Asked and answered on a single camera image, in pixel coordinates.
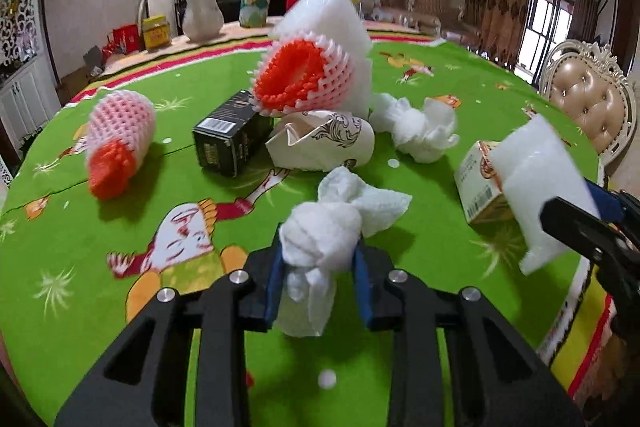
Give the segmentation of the white square foam block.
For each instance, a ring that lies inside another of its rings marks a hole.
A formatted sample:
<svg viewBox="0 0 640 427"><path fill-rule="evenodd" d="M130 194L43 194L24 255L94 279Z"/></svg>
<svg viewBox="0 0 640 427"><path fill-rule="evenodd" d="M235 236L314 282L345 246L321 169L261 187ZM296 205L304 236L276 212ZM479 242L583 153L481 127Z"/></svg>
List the white square foam block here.
<svg viewBox="0 0 640 427"><path fill-rule="evenodd" d="M272 38L313 32L338 44L354 62L355 87L338 106L360 118L369 116L372 41L350 0L298 0L270 31Z"/></svg>

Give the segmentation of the yellow lidded jar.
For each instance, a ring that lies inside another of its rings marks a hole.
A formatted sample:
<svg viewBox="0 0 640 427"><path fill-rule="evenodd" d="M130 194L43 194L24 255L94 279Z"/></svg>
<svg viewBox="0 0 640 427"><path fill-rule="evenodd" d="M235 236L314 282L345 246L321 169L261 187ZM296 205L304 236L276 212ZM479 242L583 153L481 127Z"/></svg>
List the yellow lidded jar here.
<svg viewBox="0 0 640 427"><path fill-rule="evenodd" d="M142 20L145 49L156 50L170 43L170 26L165 15L154 15Z"/></svg>

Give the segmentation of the small glass jar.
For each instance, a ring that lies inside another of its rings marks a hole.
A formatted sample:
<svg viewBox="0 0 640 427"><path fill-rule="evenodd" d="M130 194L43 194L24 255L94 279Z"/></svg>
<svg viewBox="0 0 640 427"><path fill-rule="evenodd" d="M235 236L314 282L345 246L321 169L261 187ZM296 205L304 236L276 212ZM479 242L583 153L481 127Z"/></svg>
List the small glass jar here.
<svg viewBox="0 0 640 427"><path fill-rule="evenodd" d="M363 18L363 12L362 12L362 1L361 0L350 0L352 2L352 5L354 6L357 15L360 18Z"/></svg>

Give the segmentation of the white L-shaped foam block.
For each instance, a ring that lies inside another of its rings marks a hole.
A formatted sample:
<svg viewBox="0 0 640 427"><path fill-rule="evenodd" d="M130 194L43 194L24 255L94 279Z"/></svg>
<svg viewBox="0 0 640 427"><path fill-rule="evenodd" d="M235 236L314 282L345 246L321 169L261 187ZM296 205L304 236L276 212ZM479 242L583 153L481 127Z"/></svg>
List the white L-shaped foam block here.
<svg viewBox="0 0 640 427"><path fill-rule="evenodd" d="M533 273L568 251L541 228L539 215L548 200L561 197L600 216L587 182L544 116L534 116L509 134L488 157L528 247L520 261L523 274Z"/></svg>

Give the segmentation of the white cabinet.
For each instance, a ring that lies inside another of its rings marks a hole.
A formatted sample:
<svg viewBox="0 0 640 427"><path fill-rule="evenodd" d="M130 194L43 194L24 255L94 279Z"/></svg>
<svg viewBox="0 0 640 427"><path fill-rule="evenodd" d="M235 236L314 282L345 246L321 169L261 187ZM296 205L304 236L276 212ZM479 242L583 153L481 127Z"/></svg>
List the white cabinet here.
<svg viewBox="0 0 640 427"><path fill-rule="evenodd" d="M36 56L1 88L1 121L15 150L61 109L47 57Z"/></svg>

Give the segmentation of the black carton box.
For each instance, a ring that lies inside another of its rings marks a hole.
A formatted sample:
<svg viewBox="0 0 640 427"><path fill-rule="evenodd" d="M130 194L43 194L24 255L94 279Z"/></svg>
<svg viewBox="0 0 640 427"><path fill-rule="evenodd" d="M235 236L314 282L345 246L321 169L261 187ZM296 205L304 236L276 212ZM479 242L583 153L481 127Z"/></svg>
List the black carton box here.
<svg viewBox="0 0 640 427"><path fill-rule="evenodd" d="M202 168L235 178L265 145L273 119L257 113L252 100L250 91L238 91L193 127Z"/></svg>

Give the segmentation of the green cartoon tablecloth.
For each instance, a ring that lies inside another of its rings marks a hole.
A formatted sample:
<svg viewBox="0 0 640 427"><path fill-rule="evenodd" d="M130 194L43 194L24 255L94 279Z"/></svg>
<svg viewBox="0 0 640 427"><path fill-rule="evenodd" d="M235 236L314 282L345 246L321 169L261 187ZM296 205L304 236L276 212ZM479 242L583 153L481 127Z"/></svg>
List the green cartoon tablecloth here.
<svg viewBox="0 0 640 427"><path fill-rule="evenodd" d="M250 39L203 60L154 65L134 80L156 109L153 144L119 198L101 202L88 189L79 132L95 98L61 109L35 139L1 213L1 332L24 394L52 423L60 407L126 324L137 275L114 277L109 255L187 253L204 256L158 274L183 291L220 274L224 248L269 244L291 209L316 197L318 172L294 171L274 187L267 153L234 178L198 165L193 127L250 84L265 43ZM513 221L470 227L454 173L477 141L499 141L542 115L577 168L598 175L599 158L577 124L520 78L450 43L376 40L372 88L420 107L426 98L454 103L457 146L431 165L375 141L359 170L368 183L407 193L408 211L372 244L428 285L458 291L473 285L540 347L553 327L579 265L566 254L530 275L518 269L526 244ZM331 320L317 339L279 331L245 338L253 376L250 413L256 426L382 426L386 422L393 338L364 328L352 279L342 275Z"/></svg>

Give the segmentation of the beige tufted chair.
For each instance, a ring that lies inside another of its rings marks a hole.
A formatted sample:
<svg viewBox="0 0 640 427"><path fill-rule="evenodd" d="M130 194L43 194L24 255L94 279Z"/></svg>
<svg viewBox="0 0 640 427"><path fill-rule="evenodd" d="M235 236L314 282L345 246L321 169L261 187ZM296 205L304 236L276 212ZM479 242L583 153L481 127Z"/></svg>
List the beige tufted chair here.
<svg viewBox="0 0 640 427"><path fill-rule="evenodd" d="M577 124L602 166L613 164L630 144L636 97L608 44L559 43L544 62L538 92Z"/></svg>

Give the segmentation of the large pink foam fruit net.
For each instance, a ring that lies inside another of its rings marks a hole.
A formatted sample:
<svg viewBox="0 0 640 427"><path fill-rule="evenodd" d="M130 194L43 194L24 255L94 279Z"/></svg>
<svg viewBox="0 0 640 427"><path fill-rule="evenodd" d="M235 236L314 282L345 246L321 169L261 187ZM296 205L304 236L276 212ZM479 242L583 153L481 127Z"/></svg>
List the large pink foam fruit net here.
<svg viewBox="0 0 640 427"><path fill-rule="evenodd" d="M250 103L262 116L337 109L355 87L355 62L335 40L312 31L271 43L250 80Z"/></svg>

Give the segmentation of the white printed paper bag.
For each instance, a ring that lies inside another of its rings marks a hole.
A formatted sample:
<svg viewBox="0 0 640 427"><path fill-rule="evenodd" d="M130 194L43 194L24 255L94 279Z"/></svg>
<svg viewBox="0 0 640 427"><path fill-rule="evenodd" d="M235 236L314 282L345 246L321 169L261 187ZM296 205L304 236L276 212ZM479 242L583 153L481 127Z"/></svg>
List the white printed paper bag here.
<svg viewBox="0 0 640 427"><path fill-rule="evenodd" d="M311 110L281 118L266 149L274 167L328 172L366 165L374 151L371 125L351 113Z"/></svg>

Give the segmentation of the small pink foam fruit net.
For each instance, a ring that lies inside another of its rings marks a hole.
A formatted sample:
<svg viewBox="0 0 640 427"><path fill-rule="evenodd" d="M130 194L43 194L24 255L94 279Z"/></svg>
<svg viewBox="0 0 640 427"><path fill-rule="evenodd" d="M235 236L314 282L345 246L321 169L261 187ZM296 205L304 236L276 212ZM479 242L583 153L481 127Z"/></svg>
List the small pink foam fruit net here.
<svg viewBox="0 0 640 427"><path fill-rule="evenodd" d="M99 200L118 197L141 168L155 133L155 109L143 94L118 90L91 111L86 134L90 193Z"/></svg>

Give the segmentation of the white plastic bag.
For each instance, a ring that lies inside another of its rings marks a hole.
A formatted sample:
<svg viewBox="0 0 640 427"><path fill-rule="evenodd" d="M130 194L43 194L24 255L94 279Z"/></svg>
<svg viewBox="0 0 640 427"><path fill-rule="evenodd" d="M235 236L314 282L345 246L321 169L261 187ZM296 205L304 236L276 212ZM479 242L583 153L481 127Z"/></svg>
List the white plastic bag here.
<svg viewBox="0 0 640 427"><path fill-rule="evenodd" d="M292 209L279 230L285 274L276 323L285 335L322 335L335 275L350 270L360 239L389 229L411 201L409 194L377 188L337 167L319 183L314 202Z"/></svg>

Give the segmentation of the white ceramic teapot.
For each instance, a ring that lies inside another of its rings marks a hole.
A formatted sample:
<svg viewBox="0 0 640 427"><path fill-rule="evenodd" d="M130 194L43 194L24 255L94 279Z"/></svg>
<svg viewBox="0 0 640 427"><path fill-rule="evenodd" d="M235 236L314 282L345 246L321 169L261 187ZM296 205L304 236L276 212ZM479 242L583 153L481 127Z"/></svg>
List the white ceramic teapot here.
<svg viewBox="0 0 640 427"><path fill-rule="evenodd" d="M194 42L216 38L224 26L217 0L188 0L182 21L183 33Z"/></svg>

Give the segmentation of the yellow cardboard box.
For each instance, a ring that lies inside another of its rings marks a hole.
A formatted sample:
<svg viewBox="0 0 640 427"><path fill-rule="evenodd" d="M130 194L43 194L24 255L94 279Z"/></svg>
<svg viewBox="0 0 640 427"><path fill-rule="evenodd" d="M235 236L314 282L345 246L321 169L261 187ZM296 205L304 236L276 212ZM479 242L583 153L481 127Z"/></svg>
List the yellow cardboard box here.
<svg viewBox="0 0 640 427"><path fill-rule="evenodd" d="M454 173L464 217L469 225L513 219L501 180L489 160L489 152L498 145L495 141L475 142Z"/></svg>

